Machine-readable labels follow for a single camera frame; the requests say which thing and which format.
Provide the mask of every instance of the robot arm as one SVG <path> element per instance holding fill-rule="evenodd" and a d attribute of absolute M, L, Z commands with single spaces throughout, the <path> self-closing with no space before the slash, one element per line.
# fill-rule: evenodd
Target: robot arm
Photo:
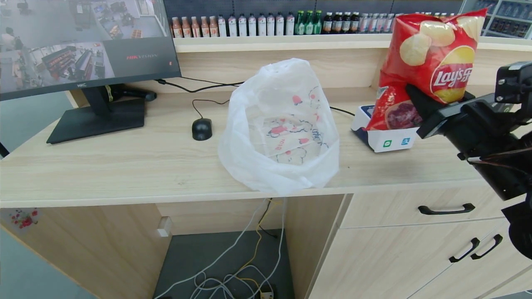
<path fill-rule="evenodd" d="M 532 259 L 532 132 L 521 138 L 512 132 L 532 118 L 532 61 L 499 68 L 495 93 L 464 98 L 450 105 L 437 103 L 413 85 L 406 92 L 423 122 L 421 138 L 443 135 L 506 201 L 527 194 L 524 202 L 503 214 L 510 222 L 510 239 Z M 515 112 L 515 104 L 521 107 Z"/>

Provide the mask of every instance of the red snack bag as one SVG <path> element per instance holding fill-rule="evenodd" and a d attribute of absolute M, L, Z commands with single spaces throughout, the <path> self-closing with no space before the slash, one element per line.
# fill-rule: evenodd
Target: red snack bag
<path fill-rule="evenodd" d="M 460 100 L 473 69 L 487 9 L 445 20 L 424 14 L 395 19 L 392 41 L 380 70 L 377 102 L 367 130 L 413 128 L 419 117 L 406 94 L 413 84 L 435 101 Z"/>

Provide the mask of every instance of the white cable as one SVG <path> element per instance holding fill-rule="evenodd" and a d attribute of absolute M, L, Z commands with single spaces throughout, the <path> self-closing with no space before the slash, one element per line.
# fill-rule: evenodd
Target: white cable
<path fill-rule="evenodd" d="M 201 272 L 204 272 L 205 270 L 207 270 L 208 268 L 212 267 L 216 262 L 218 262 L 219 259 L 222 258 L 222 256 L 224 256 L 229 250 L 231 250 L 233 247 L 236 246 L 236 244 L 238 243 L 238 241 L 240 240 L 240 238 L 242 237 L 242 235 L 247 231 L 247 228 L 251 225 L 251 222 L 253 222 L 253 218 L 255 218 L 255 214 L 257 213 L 257 211 L 262 207 L 262 205 L 266 202 L 267 198 L 265 198 L 262 203 L 257 207 L 257 209 L 255 209 L 255 212 L 253 212 L 253 215 L 251 216 L 251 220 L 250 222 L 247 224 L 246 228 L 244 228 L 244 230 L 240 233 L 240 235 L 238 236 L 238 238 L 236 238 L 235 242 L 233 243 L 233 245 L 231 245 L 229 248 L 227 248 L 224 252 L 222 252 L 222 254 L 220 254 L 219 257 L 217 257 L 214 262 L 212 262 L 210 265 L 208 265 L 207 267 L 205 267 L 203 270 L 201 270 L 200 272 L 196 273 L 195 275 L 187 278 L 187 279 L 183 279 L 183 280 L 180 280 L 176 283 L 174 283 L 173 285 L 171 285 L 166 291 L 164 291 L 161 295 L 153 298 L 153 299 L 159 299 L 161 298 L 162 296 L 164 296 L 166 293 L 168 293 L 169 290 L 171 290 L 174 286 L 176 285 L 179 285 L 179 284 L 182 284 L 184 282 L 187 282 L 191 279 L 195 279 L 196 276 L 198 276 Z M 284 210 L 283 210 L 283 215 L 282 215 L 282 225 L 283 225 L 283 228 L 284 228 L 284 224 L 285 224 L 285 216 L 284 216 Z"/>
<path fill-rule="evenodd" d="M 284 235 L 284 232 L 285 232 L 285 214 L 286 214 L 286 199 L 283 200 L 283 208 L 282 208 L 282 229 L 281 229 L 281 240 L 279 242 L 279 250 L 278 250 L 278 258 L 277 258 L 277 263 L 275 264 L 275 267 L 273 268 L 273 270 L 271 271 L 270 275 L 268 277 L 265 277 L 264 274 L 254 265 L 247 265 L 246 267 L 238 270 L 236 273 L 234 274 L 228 274 L 224 277 L 223 279 L 223 282 L 215 279 L 215 278 L 206 278 L 201 284 L 197 285 L 196 284 L 196 280 L 194 280 L 194 284 L 196 285 L 196 289 L 193 291 L 192 293 L 192 296 L 190 297 L 190 299 L 195 299 L 197 298 L 197 296 L 200 294 L 201 291 L 203 290 L 214 290 L 214 292 L 211 294 L 211 296 L 209 297 L 209 299 L 211 299 L 214 294 L 220 290 L 220 289 L 223 289 L 224 290 L 224 296 L 226 297 L 226 295 L 229 295 L 231 298 L 234 298 L 233 294 L 231 293 L 231 291 L 229 290 L 229 288 L 226 286 L 226 283 L 228 283 L 231 279 L 233 278 L 237 278 L 236 276 L 239 275 L 240 272 L 244 271 L 246 268 L 248 267 L 251 267 L 251 268 L 254 268 L 255 270 L 257 270 L 257 272 L 264 278 L 264 281 L 259 285 L 259 288 L 253 292 L 253 289 L 251 289 L 251 287 L 244 281 L 240 280 L 242 283 L 244 283 L 250 290 L 251 292 L 253 292 L 253 295 L 251 295 L 251 297 L 249 297 L 248 299 L 254 299 L 255 298 L 255 295 L 260 292 L 260 289 L 262 287 L 262 285 L 264 283 L 268 283 L 268 286 L 271 288 L 271 284 L 269 282 L 269 279 L 273 276 L 273 274 L 275 273 L 275 271 L 277 270 L 277 266 L 279 265 L 279 262 L 281 260 L 281 247 L 282 247 L 282 239 L 283 239 L 283 235 Z M 217 286 L 214 286 L 214 287 L 209 287 L 209 288 L 205 288 L 203 287 L 203 285 L 208 281 L 208 280 L 213 280 L 213 281 L 216 281 L 218 282 L 219 284 Z"/>

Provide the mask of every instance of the black drawer handle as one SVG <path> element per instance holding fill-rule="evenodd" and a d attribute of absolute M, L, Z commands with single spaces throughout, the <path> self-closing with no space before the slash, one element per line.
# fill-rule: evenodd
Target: black drawer handle
<path fill-rule="evenodd" d="M 466 253 L 464 253 L 463 256 L 461 256 L 459 259 L 457 259 L 454 256 L 452 256 L 452 257 L 449 258 L 449 261 L 451 263 L 456 263 L 456 262 L 461 261 L 464 257 L 468 256 L 473 250 L 475 250 L 475 248 L 477 248 L 478 245 L 480 245 L 480 240 L 477 239 L 477 238 L 473 238 L 473 239 L 471 239 L 471 243 L 473 243 L 473 247 L 470 250 L 468 250 Z"/>
<path fill-rule="evenodd" d="M 469 213 L 471 211 L 473 211 L 475 209 L 475 206 L 472 204 L 472 203 L 466 203 L 463 205 L 464 209 L 463 210 L 459 210 L 459 211 L 447 211 L 447 212 L 438 212 L 438 211 L 433 211 L 431 210 L 429 207 L 427 207 L 426 205 L 421 205 L 418 207 L 419 211 L 421 212 L 421 214 L 425 214 L 425 215 L 449 215 L 449 214 L 463 214 L 463 213 Z"/>
<path fill-rule="evenodd" d="M 492 246 L 492 248 L 490 248 L 488 251 L 486 251 L 485 253 L 481 254 L 481 255 L 478 255 L 476 253 L 472 254 L 471 255 L 471 258 L 474 259 L 474 260 L 478 260 L 478 259 L 481 259 L 482 257 L 484 257 L 486 254 L 488 254 L 490 251 L 492 251 L 493 249 L 495 249 L 495 247 L 497 247 L 501 242 L 502 242 L 502 236 L 497 234 L 493 237 L 493 239 L 495 240 L 495 245 Z"/>

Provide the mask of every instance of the hikvision logo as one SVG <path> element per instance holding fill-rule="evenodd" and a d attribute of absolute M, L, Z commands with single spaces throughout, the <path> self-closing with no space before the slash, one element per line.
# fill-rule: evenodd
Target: hikvision logo
<path fill-rule="evenodd" d="M 146 58 L 156 58 L 158 54 L 146 54 L 146 55 L 130 55 L 126 57 L 126 60 L 136 60 L 136 59 L 146 59 Z"/>

